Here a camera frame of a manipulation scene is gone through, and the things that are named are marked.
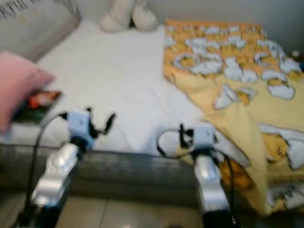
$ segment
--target white plush toy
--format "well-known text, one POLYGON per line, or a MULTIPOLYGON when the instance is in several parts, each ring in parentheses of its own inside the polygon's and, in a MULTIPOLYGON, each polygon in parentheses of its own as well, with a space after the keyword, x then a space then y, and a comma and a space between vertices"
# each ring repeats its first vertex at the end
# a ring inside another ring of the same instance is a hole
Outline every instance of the white plush toy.
POLYGON ((157 27, 155 14, 147 8, 148 0, 113 0, 112 7, 100 20, 100 27, 107 33, 128 29, 131 17, 136 28, 142 32, 157 27))

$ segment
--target book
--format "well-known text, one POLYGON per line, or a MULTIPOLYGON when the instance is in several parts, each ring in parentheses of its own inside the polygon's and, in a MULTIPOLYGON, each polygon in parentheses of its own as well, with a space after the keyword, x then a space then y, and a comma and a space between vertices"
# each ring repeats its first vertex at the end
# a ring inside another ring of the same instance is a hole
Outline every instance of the book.
POLYGON ((13 122, 41 125, 61 96, 61 91, 34 92, 14 116, 13 122))

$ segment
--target pink pillow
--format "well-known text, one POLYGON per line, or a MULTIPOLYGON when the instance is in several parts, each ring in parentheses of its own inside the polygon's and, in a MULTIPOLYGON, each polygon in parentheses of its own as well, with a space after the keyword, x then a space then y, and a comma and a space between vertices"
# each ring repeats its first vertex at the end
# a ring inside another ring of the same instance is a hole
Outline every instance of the pink pillow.
POLYGON ((5 132, 17 109, 35 90, 54 80, 27 59, 0 53, 0 133, 5 132))

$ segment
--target yellow blanket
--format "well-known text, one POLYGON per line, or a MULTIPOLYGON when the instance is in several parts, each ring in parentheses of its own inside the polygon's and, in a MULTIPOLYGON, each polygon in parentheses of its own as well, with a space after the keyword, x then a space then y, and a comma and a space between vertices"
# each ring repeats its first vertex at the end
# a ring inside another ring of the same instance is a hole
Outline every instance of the yellow blanket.
POLYGON ((304 74, 259 25, 168 20, 164 75, 230 141, 219 150, 244 153, 235 185, 260 214, 304 205, 304 74))

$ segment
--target wall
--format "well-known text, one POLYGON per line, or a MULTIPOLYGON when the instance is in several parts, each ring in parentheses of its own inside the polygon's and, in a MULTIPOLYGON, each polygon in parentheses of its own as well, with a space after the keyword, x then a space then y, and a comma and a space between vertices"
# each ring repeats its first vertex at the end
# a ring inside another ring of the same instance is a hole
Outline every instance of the wall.
MULTIPOLYGON (((98 21, 111 0, 77 0, 84 17, 98 21)), ((165 18, 251 22, 264 26, 285 51, 304 54, 304 0, 148 0, 165 18)))

